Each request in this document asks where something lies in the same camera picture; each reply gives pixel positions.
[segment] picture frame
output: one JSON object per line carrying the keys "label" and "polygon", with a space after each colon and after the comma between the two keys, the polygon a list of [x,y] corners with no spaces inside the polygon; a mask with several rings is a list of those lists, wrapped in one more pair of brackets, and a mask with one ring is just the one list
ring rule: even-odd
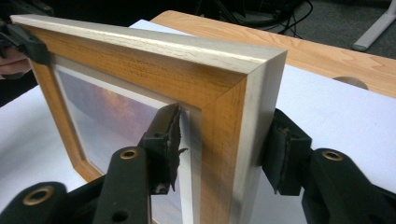
{"label": "picture frame", "polygon": [[183,223],[248,223],[284,49],[37,15],[12,20],[43,41],[52,55],[50,66],[31,65],[81,176],[91,181],[101,173],[87,159],[67,109],[56,75],[56,68],[65,64],[74,71],[94,71],[89,72],[93,78],[104,83],[111,79],[120,84],[111,85],[148,98],[180,103],[189,113],[187,129],[196,147],[188,150],[191,188],[181,187],[190,191],[181,197],[191,208]]}

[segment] wooden table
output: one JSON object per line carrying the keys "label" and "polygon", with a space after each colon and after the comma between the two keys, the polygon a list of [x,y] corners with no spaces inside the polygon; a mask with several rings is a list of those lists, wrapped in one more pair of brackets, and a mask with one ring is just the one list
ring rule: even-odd
{"label": "wooden table", "polygon": [[191,35],[287,49],[287,64],[325,77],[356,77],[370,91],[396,98],[396,60],[272,34],[222,21],[165,11],[152,20]]}

